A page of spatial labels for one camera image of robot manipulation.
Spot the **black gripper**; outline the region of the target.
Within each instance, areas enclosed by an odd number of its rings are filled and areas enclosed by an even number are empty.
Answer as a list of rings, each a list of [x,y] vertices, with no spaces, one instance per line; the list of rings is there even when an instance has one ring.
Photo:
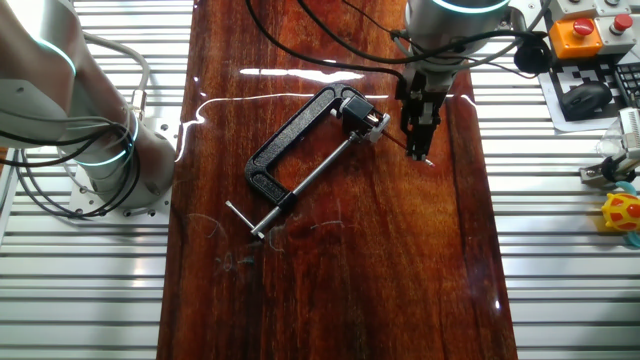
[[[427,159],[436,129],[441,123],[440,107],[453,83],[451,72],[429,72],[406,67],[396,85],[396,99],[404,107],[424,109],[422,115],[423,145],[419,142],[419,118],[403,112],[403,132],[406,135],[406,155],[413,160]]]

